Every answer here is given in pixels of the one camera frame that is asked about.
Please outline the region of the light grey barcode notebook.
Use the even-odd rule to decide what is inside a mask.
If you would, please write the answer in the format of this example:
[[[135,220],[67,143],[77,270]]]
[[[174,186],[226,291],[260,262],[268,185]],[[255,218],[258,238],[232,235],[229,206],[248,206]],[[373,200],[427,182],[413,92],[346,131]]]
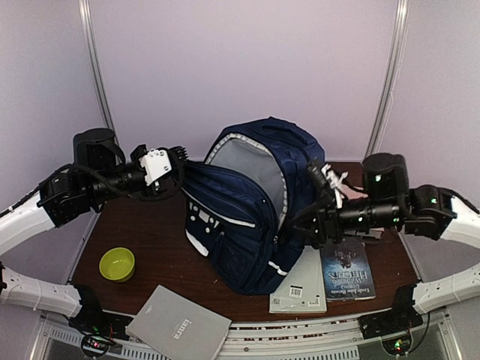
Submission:
[[[306,247],[280,286],[269,296],[270,314],[327,311],[320,251]]]

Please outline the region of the navy blue student backpack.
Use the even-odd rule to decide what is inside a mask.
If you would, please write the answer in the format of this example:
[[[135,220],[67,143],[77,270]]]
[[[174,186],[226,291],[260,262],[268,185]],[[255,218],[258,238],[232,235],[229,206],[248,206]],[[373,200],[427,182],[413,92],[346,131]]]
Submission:
[[[317,195],[307,166],[324,160],[314,136],[269,117],[224,128],[185,164],[185,234],[235,293],[268,295],[288,275],[304,249],[292,219]]]

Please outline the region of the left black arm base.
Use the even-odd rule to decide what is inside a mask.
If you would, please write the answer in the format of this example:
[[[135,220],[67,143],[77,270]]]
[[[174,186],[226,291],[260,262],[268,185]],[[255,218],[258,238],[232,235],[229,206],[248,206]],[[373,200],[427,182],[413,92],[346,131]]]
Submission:
[[[125,329],[133,317],[106,312],[90,286],[74,285],[73,288],[79,293],[80,304],[79,313],[69,318],[73,326],[78,330],[94,332],[113,340],[130,339]]]

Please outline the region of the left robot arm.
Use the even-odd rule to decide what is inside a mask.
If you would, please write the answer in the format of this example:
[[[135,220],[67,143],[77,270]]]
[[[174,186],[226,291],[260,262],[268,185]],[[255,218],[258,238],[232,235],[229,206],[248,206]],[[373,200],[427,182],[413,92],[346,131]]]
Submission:
[[[1,212],[1,252],[80,215],[99,213],[110,200],[167,200],[181,190],[187,160],[182,146],[148,149],[139,145],[126,158],[113,130],[99,127],[78,133],[73,137],[73,162]],[[92,333],[108,325],[91,288],[46,282],[5,265],[1,267],[1,303],[79,319]]]

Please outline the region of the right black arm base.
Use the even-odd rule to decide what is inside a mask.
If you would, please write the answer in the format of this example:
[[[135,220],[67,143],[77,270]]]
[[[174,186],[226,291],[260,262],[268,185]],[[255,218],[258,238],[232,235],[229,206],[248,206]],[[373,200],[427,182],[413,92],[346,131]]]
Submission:
[[[358,318],[363,338],[383,337],[403,332],[423,324],[420,313],[414,309],[413,291],[416,284],[401,286],[396,290],[389,310],[363,315]]]

